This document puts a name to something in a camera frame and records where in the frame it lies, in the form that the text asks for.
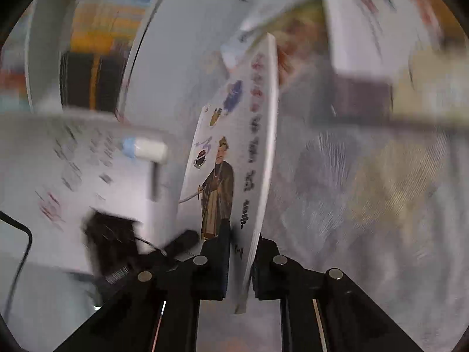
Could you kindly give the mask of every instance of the samurai figure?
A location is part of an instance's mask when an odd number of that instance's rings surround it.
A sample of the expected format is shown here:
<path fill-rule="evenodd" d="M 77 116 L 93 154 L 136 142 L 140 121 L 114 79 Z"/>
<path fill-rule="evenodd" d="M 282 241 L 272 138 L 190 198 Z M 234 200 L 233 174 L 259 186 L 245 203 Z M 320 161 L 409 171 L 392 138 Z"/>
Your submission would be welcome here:
<path fill-rule="evenodd" d="M 202 194 L 202 231 L 203 239 L 218 235 L 220 221 L 231 216 L 233 204 L 234 174 L 233 168 L 224 160 L 228 150 L 225 137 L 219 141 L 215 167 L 200 186 Z"/>

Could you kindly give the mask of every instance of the black cable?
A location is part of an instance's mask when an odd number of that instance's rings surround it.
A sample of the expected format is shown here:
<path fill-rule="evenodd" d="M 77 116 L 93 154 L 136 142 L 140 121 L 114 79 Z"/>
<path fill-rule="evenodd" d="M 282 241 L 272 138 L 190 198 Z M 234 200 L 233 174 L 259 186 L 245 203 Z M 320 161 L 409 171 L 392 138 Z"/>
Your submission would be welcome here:
<path fill-rule="evenodd" d="M 8 223 L 8 225 L 11 225 L 14 228 L 17 228 L 18 230 L 25 232 L 28 235 L 28 245 L 26 246 L 26 250 L 24 251 L 24 255 L 23 255 L 23 258 L 21 259 L 20 264 L 18 265 L 15 278 L 13 278 L 13 282 L 11 283 L 11 286 L 10 286 L 10 291 L 6 298 L 4 318 L 5 318 L 5 323 L 8 323 L 8 319 L 9 319 L 10 311 L 11 311 L 11 304 L 13 303 L 13 295 L 15 294 L 16 284 L 18 283 L 18 278 L 20 276 L 21 270 L 23 269 L 24 263 L 26 262 L 26 258 L 28 257 L 28 254 L 31 249 L 32 233 L 31 233 L 31 230 L 29 230 L 27 226 L 11 218 L 7 214 L 3 213 L 2 211 L 0 211 L 0 220 Z"/>
<path fill-rule="evenodd" d="M 140 242 L 146 243 L 147 245 L 150 245 L 155 250 L 159 250 L 158 247 L 156 247 L 153 243 L 147 241 L 146 239 L 140 237 L 135 237 L 135 239 L 139 240 Z"/>

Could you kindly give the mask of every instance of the paper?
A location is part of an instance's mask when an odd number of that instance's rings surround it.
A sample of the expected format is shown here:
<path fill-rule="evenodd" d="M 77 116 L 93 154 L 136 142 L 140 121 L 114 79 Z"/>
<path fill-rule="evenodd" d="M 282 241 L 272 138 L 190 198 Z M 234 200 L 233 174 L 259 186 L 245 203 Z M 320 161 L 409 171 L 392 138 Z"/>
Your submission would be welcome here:
<path fill-rule="evenodd" d="M 267 35 L 202 109 L 181 191 L 176 226 L 217 237 L 233 231 L 229 300 L 242 312 L 269 190 L 275 150 L 278 74 Z M 202 244 L 185 258 L 199 253 Z"/>

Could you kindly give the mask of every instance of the blue cap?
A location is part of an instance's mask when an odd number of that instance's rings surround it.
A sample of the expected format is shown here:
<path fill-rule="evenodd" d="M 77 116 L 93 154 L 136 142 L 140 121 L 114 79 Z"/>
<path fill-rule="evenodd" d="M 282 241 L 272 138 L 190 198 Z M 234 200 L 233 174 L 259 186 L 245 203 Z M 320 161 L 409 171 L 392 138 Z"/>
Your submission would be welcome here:
<path fill-rule="evenodd" d="M 122 153 L 129 158 L 135 158 L 135 138 L 128 137 L 122 142 Z"/>

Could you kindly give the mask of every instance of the metal bolt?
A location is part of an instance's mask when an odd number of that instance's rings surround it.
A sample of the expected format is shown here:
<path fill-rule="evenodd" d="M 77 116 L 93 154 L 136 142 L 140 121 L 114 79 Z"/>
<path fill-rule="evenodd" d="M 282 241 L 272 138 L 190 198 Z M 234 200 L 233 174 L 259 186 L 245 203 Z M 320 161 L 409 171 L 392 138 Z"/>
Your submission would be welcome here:
<path fill-rule="evenodd" d="M 288 262 L 287 257 L 285 257 L 284 255 L 276 255 L 272 258 L 272 260 L 276 265 L 284 265 Z"/>
<path fill-rule="evenodd" d="M 343 276 L 344 276 L 344 273 L 339 270 L 338 268 L 332 268 L 329 270 L 329 276 L 332 278 L 332 279 L 341 279 Z"/>
<path fill-rule="evenodd" d="M 197 265 L 197 266 L 203 266 L 203 265 L 205 265 L 205 263 L 208 262 L 208 259 L 205 255 L 198 255 L 198 256 L 194 257 L 192 262 L 194 262 L 194 264 Z"/>
<path fill-rule="evenodd" d="M 139 275 L 137 275 L 137 279 L 140 282 L 148 282 L 152 277 L 153 275 L 149 271 L 142 271 Z"/>

